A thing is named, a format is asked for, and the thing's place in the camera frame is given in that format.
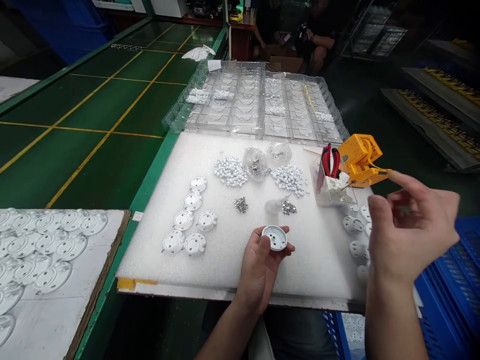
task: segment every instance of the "yellow tool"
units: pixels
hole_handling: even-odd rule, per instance
[[[350,175],[349,183],[355,188],[366,188],[388,178],[392,169],[382,169],[373,161],[383,155],[371,135],[353,134],[338,147],[342,171]]]

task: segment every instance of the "yellow line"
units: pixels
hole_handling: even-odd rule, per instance
[[[155,38],[152,42],[150,42],[147,46],[149,47],[152,45],[155,40],[160,38],[163,34],[165,34],[168,30],[170,30],[175,24],[172,24],[168,29],[162,32],[157,38]],[[88,99],[90,99],[97,91],[104,87],[110,80],[114,78],[115,75],[120,73],[123,69],[125,69],[132,61],[134,61],[143,51],[140,51],[134,57],[132,57],[125,65],[119,68],[114,74],[112,74],[109,78],[107,78],[104,82],[102,82],[95,90],[93,90],[90,94],[88,94],[82,101],[80,101],[77,105],[75,105],[69,112],[63,115],[59,120],[57,120],[53,125],[49,126],[43,133],[41,133],[35,140],[25,146],[18,154],[12,157],[5,165],[0,167],[0,174],[7,170],[13,163],[15,163],[23,154],[25,154],[28,150],[30,150],[36,143],[42,140],[49,132],[52,131],[58,124],[60,124],[63,120],[65,120],[68,116],[70,116],[75,110],[77,110],[80,106],[82,106]]]
[[[177,50],[180,50],[182,46],[192,37],[192,35],[197,31],[199,27],[197,26],[194,31],[190,34],[189,37],[185,39],[185,41],[178,47]],[[118,119],[115,125],[105,134],[105,136],[100,140],[100,142],[93,148],[93,150],[88,154],[85,160],[78,166],[75,172],[68,178],[68,180],[63,184],[63,186],[58,190],[55,196],[50,200],[50,202],[46,205],[45,209],[50,209],[53,204],[59,199],[60,196],[64,193],[64,191],[69,187],[72,181],[77,177],[77,175],[82,171],[82,169],[87,165],[90,159],[95,155],[95,153],[100,149],[100,147],[104,144],[104,142],[109,138],[109,136],[115,131],[115,129],[120,125],[120,123],[125,119],[125,117],[129,114],[129,112],[134,108],[134,106],[140,101],[142,96],[148,91],[148,89],[152,86],[152,84],[157,80],[160,74],[167,68],[170,62],[174,59],[177,54],[174,53],[171,58],[166,62],[166,64],[160,69],[158,74],[150,81],[150,83],[143,89],[140,95],[135,99],[135,101],[128,107],[128,109],[123,113],[123,115]]]
[[[0,125],[18,125],[18,126],[26,126],[26,127],[32,127],[32,128],[49,128],[49,127],[50,127],[50,126],[48,126],[48,125],[37,125],[37,124],[27,124],[27,123],[21,123],[21,122],[6,122],[6,121],[0,121]],[[105,134],[108,133],[108,130],[84,129],[84,128],[80,128],[80,127],[55,126],[55,129],[60,129],[60,130],[73,130],[73,131],[84,131],[84,132],[91,132],[91,133],[105,133]],[[134,133],[134,132],[114,131],[113,134],[129,135],[129,136],[140,136],[140,137],[155,138],[155,139],[165,139],[163,136],[148,135],[148,134],[138,134],[138,133]]]
[[[100,78],[100,79],[108,79],[106,76],[96,76],[96,75],[83,75],[83,74],[70,74],[70,75],[75,75],[75,76],[82,76],[86,78]],[[150,80],[138,80],[138,79],[127,79],[124,77],[115,77],[115,80],[127,80],[127,81],[138,81],[142,83],[149,83]],[[187,86],[188,84],[180,83],[180,82],[165,82],[165,81],[154,81],[156,84],[168,84],[168,85],[183,85]]]

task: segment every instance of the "white foam board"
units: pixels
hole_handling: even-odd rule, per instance
[[[263,182],[249,180],[243,187],[231,188],[214,175],[214,163],[224,156],[243,155],[246,147],[266,150],[270,141],[213,136],[183,132],[180,134],[162,172],[141,222],[117,271],[117,277],[156,281],[159,284],[232,290],[240,276],[242,255],[253,228],[263,225],[290,226],[288,241],[295,253],[280,266],[273,292],[277,295],[348,299],[363,302],[365,286],[356,276],[358,264],[349,251],[353,240],[342,227],[345,215],[338,208],[317,207],[309,165],[317,155],[290,144],[291,164],[303,170],[308,178],[310,195],[290,197],[297,214],[270,215],[264,210],[267,200],[288,194],[279,189],[269,176]],[[207,189],[202,192],[203,204],[194,213],[211,210],[218,215],[218,224],[205,233],[205,253],[191,258],[181,251],[175,255],[162,253],[162,241],[172,229],[175,214],[182,209],[194,177],[205,177]],[[367,203],[372,192],[356,189],[360,205]],[[233,199],[245,196],[249,209],[236,212]],[[185,236],[197,232],[194,227]]]
[[[31,284],[25,287],[21,300],[8,312],[16,324],[0,347],[0,359],[60,360],[67,355],[124,216],[123,210],[89,213],[106,214],[107,225],[89,236],[83,253],[70,261],[72,273],[62,287],[47,294],[35,291]]]

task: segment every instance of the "white plastic part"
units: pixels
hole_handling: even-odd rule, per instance
[[[202,197],[196,192],[191,192],[185,197],[183,203],[187,210],[194,211],[202,206]]]
[[[287,200],[290,197],[290,195],[291,194],[288,194],[287,196],[281,199],[268,200],[265,203],[265,210],[267,210],[271,214],[280,214],[280,212],[282,212],[282,208],[285,200]]]
[[[362,245],[361,247],[361,256],[365,260],[370,260],[370,249],[368,245]]]
[[[7,231],[12,228],[12,223],[23,211],[9,207],[5,212],[0,212],[0,232]]]
[[[61,242],[56,248],[56,254],[62,261],[70,261],[78,258],[87,247],[87,238],[77,234]]]
[[[60,221],[64,213],[59,210],[45,210],[45,215],[40,216],[36,223],[36,231],[40,234],[53,233],[62,227]]]
[[[173,230],[163,239],[163,251],[167,254],[176,254],[184,247],[185,235],[183,232]]]
[[[83,209],[66,212],[60,220],[60,224],[65,231],[75,231],[80,229],[80,225],[85,218],[89,217],[89,212]]]
[[[69,233],[63,230],[48,232],[42,235],[35,244],[36,250],[42,255],[53,254],[62,241],[69,237]]]
[[[270,238],[270,249],[273,251],[282,251],[287,247],[287,234],[276,225],[268,225],[262,230],[261,235]]]
[[[190,181],[190,191],[201,193],[207,188],[207,180],[204,177],[195,177]]]
[[[365,233],[368,236],[368,238],[370,239],[370,235],[372,234],[372,223],[371,222],[367,222],[367,224],[365,225]]]
[[[354,240],[350,243],[350,254],[355,259],[362,256],[363,244],[360,240]]]
[[[372,217],[370,216],[370,210],[368,205],[363,205],[360,207],[360,217],[363,220],[364,224],[371,223]]]
[[[41,216],[39,212],[30,211],[28,214],[20,214],[11,223],[12,230],[20,236],[23,233],[32,232],[37,228],[37,219]]]
[[[15,268],[23,263],[20,259],[10,259],[0,265],[0,288],[4,287],[14,278]]]
[[[24,258],[36,250],[35,245],[41,236],[38,232],[26,232],[12,241],[8,245],[7,251],[12,258]]]
[[[344,205],[341,207],[341,210],[347,216],[355,216],[359,212],[359,206],[357,204]]]
[[[356,268],[356,276],[362,283],[367,283],[369,280],[369,267],[366,265],[360,265]]]
[[[0,238],[0,259],[3,259],[9,255],[9,245],[17,237],[15,235],[5,235]]]
[[[212,231],[217,225],[217,215],[213,211],[204,211],[198,217],[196,227],[203,232]]]
[[[345,230],[352,236],[357,236],[364,231],[364,225],[362,222],[353,216],[344,217],[342,224]]]
[[[22,295],[24,294],[24,287],[15,282],[0,289],[0,315],[8,313],[18,304]]]
[[[80,224],[80,229],[84,235],[92,236],[101,232],[108,222],[109,217],[107,215],[98,213],[84,218]]]
[[[22,285],[32,284],[35,278],[52,265],[52,258],[47,255],[32,255],[28,261],[18,265],[13,272],[13,280]]]
[[[194,215],[189,210],[180,211],[173,219],[173,227],[178,231],[189,229],[194,223]]]
[[[196,257],[205,252],[206,246],[207,240],[205,239],[205,236],[196,232],[186,238],[183,247],[189,257]]]
[[[7,342],[15,329],[15,318],[12,315],[0,316],[0,348]]]
[[[32,286],[44,294],[51,293],[65,284],[71,273],[72,265],[69,262],[58,261],[40,273]]]

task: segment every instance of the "pile of screws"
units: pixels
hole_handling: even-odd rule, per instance
[[[280,189],[294,192],[297,198],[305,195],[306,192],[302,188],[302,170],[296,165],[280,166],[272,171],[271,175]]]
[[[238,157],[226,156],[216,161],[213,173],[220,177],[222,184],[227,186],[242,187],[249,179]]]
[[[237,213],[239,213],[239,214],[246,214],[247,213],[247,209],[249,208],[249,205],[245,201],[245,196],[236,197],[233,200],[233,204],[235,205],[235,209],[236,209]]]
[[[290,201],[285,200],[281,206],[281,212],[284,215],[296,214],[297,208]]]

